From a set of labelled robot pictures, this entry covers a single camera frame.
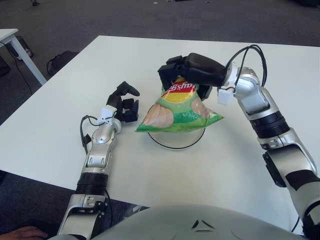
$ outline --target black cable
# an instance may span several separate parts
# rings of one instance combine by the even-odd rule
[[[85,115],[80,122],[80,137],[81,137],[81,142],[82,146],[84,148],[85,154],[88,154],[88,148],[87,148],[87,143],[85,143],[85,137],[84,137],[84,131],[82,129],[82,124],[84,123],[84,120],[86,120],[89,116]]]
[[[294,232],[294,230],[295,230],[296,227],[298,226],[299,220],[300,220],[300,217],[298,217],[298,220],[296,221],[294,227],[292,228],[292,230],[291,230],[292,233]]]
[[[14,62],[15,62],[15,67],[16,67],[16,69],[18,69],[18,71],[20,72],[20,74],[21,74],[21,76],[22,76],[22,78],[23,78],[23,80],[24,80],[25,84],[28,86],[29,91],[30,91],[30,95],[32,95],[31,87],[30,87],[29,83],[27,82],[27,80],[26,80],[26,78],[25,78],[24,74],[23,74],[23,73],[22,73],[22,71],[19,69],[18,64],[17,64],[17,59],[16,59],[16,57],[12,54],[12,52],[9,50],[9,48],[7,47],[7,45],[5,45],[2,41],[0,41],[0,43],[1,43],[1,44],[3,44],[3,45],[5,46],[5,48],[7,49],[7,51],[9,52],[9,54],[11,55],[11,57],[13,57]]]
[[[95,120],[98,120],[98,119],[97,119],[96,117],[94,117],[94,116],[88,116],[89,122],[90,122],[90,124],[91,124],[92,126],[98,127],[98,126],[101,126],[102,124],[105,124],[104,122],[103,122],[103,123],[100,123],[100,124],[93,124],[93,123],[91,122],[90,118],[91,118],[91,119],[95,119]]]
[[[244,55],[243,55],[243,58],[242,58],[242,64],[241,64],[241,67],[240,67],[240,71],[238,73],[238,77],[237,77],[237,80],[236,80],[236,83],[238,83],[238,80],[239,80],[239,76],[241,74],[241,71],[242,71],[242,67],[243,67],[243,64],[244,64],[244,61],[245,61],[245,58],[246,58],[246,55],[247,55],[247,52],[249,49],[253,49],[255,50],[260,58],[261,58],[261,62],[262,62],[262,68],[263,68],[263,77],[262,77],[262,83],[261,83],[261,86],[264,87],[266,82],[267,82],[267,75],[268,75],[268,69],[267,69],[267,63],[266,63],[266,58],[264,56],[264,53],[262,51],[262,49],[256,45],[256,44],[253,44],[253,45],[250,45],[250,46],[246,46],[242,49],[240,49],[238,52],[236,52],[231,58],[230,60],[228,61],[228,63],[226,64],[225,68],[228,69],[230,64],[232,63],[232,61],[240,54],[242,53],[243,51],[245,51]]]
[[[110,196],[109,196],[109,193],[108,193],[107,189],[105,188],[104,190],[105,190],[105,193],[106,193],[106,195],[107,195],[107,197],[109,199],[109,208],[110,208],[110,225],[109,225],[109,228],[111,228],[112,227],[112,217],[113,217],[111,199],[110,199]]]

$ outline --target lay's logo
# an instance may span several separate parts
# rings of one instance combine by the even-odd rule
[[[175,82],[162,98],[171,103],[183,103],[190,99],[196,91],[196,86],[187,81]]]

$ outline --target gray carpet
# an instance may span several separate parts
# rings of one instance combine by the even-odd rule
[[[81,51],[98,35],[320,46],[319,8],[287,0],[210,1],[39,0],[33,7],[28,0],[0,0],[0,28],[19,29],[47,79],[48,60],[65,50]],[[12,68],[0,77],[2,124],[30,95],[4,47],[0,56]],[[32,91],[38,90],[23,62],[18,66]],[[71,194],[8,174],[0,185],[0,232],[14,228],[17,220],[59,222]],[[114,222],[127,206],[114,201]]]

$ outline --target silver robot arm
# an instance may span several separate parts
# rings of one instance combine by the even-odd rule
[[[108,205],[110,199],[107,181],[111,174],[113,149],[117,144],[116,135],[121,131],[121,122],[134,122],[138,119],[139,101],[121,98],[128,93],[140,95],[134,87],[124,81],[109,96],[106,106],[101,110],[100,118],[86,115],[81,120],[81,140],[87,154],[75,194],[70,198],[56,239],[76,236],[79,240],[90,240],[105,230],[103,223],[106,210],[108,207],[111,208]],[[82,132],[82,123],[88,118],[96,119],[95,126],[98,126],[91,138],[89,135],[84,137]]]
[[[266,150],[263,159],[279,187],[289,190],[294,207],[310,239],[320,239],[320,178],[317,167],[295,130],[289,127],[269,92],[255,72],[244,67],[237,73],[232,64],[226,82],[218,90],[218,101],[227,105],[235,97]]]
[[[101,223],[108,207],[106,187],[111,172],[112,151],[121,123],[110,105],[101,111],[98,129],[92,135],[75,194],[70,198],[58,235],[82,236],[86,240],[102,232]]]

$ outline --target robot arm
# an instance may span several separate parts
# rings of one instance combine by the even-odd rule
[[[316,165],[295,130],[288,126],[269,92],[260,86],[255,72],[245,67],[239,74],[232,94],[250,121],[261,147],[266,150],[263,159],[267,170],[277,186],[289,190],[303,221],[305,235],[310,239],[319,239],[320,178],[317,177]],[[233,83],[233,79],[227,81],[226,89]]]
[[[171,58],[166,64],[159,69],[162,83],[174,79],[168,76],[181,75],[188,82],[207,87],[200,85],[200,90],[218,87],[220,104],[228,105],[233,97],[237,99],[258,142],[266,150],[263,159],[272,179],[277,186],[289,190],[305,235],[312,240],[320,239],[320,178],[316,165],[269,92],[261,86],[256,73],[248,67],[241,67],[240,71],[234,63],[226,69],[196,53]]]
[[[109,206],[106,187],[111,173],[112,152],[117,144],[116,134],[121,131],[121,122],[134,122],[138,119],[139,101],[132,98],[122,100],[121,96],[127,93],[140,95],[135,88],[122,82],[102,108],[95,125],[98,129],[92,137],[84,137],[80,126],[82,145],[87,155],[75,194],[70,197],[57,233],[62,238],[58,239],[74,240],[71,236],[75,236],[80,240],[89,240],[104,230],[105,213]],[[83,117],[81,124],[86,118],[93,117]]]

